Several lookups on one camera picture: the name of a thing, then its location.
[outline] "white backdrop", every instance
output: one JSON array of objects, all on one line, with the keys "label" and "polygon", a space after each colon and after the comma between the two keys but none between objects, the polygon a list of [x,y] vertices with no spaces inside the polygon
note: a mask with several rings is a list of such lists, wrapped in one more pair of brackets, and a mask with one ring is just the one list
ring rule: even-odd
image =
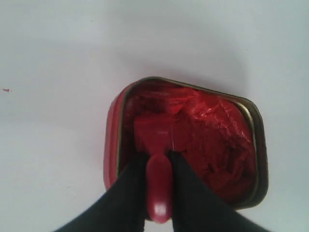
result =
[{"label": "white backdrop", "polygon": [[308,232],[308,41],[307,0],[1,0],[0,231],[51,231],[95,202],[109,105],[157,75],[257,104],[269,191],[241,213]]}]

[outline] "open tin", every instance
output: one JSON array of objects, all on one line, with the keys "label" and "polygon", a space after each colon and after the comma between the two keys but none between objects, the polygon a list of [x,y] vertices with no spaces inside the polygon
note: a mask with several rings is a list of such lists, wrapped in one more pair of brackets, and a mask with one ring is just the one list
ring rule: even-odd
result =
[{"label": "open tin", "polygon": [[241,111],[252,133],[257,175],[254,188],[252,188],[251,192],[247,194],[247,196],[240,202],[234,203],[231,206],[235,209],[244,209],[258,205],[267,193],[268,169],[264,126],[261,115],[255,104],[246,98],[221,93],[178,81],[168,80],[162,77],[147,77],[134,82],[127,86],[112,102],[108,112],[105,137],[104,184],[106,189],[111,187],[123,169],[122,160],[125,159],[125,153],[121,150],[123,134],[122,124],[127,98],[136,87],[150,81],[168,82],[179,86],[205,91],[210,94],[219,95],[222,99],[231,101]]}]

